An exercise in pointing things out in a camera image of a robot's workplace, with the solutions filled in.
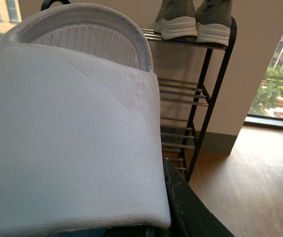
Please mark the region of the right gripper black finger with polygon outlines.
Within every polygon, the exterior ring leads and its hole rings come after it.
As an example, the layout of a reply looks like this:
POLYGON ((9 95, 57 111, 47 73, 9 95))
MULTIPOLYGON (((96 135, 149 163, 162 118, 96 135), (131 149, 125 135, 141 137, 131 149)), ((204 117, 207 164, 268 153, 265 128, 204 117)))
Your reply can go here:
POLYGON ((170 237, 232 237, 233 234, 207 209, 173 164, 163 160, 171 214, 170 237))

